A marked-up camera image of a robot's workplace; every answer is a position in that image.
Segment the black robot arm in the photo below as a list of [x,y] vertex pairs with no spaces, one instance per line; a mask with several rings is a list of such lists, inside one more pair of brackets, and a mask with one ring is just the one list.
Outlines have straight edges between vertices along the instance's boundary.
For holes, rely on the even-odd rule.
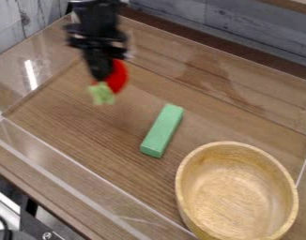
[[113,60],[125,60],[129,36],[119,29],[121,0],[71,0],[78,22],[65,26],[67,42],[82,51],[90,72],[99,82],[113,74]]

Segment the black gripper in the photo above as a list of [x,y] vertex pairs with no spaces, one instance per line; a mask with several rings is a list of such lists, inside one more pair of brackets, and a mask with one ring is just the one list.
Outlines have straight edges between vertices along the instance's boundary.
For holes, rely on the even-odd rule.
[[81,23],[65,26],[69,45],[85,50],[85,58],[94,78],[101,82],[113,73],[114,58],[126,60],[133,58],[130,37],[118,29],[103,35],[91,35],[82,28]]

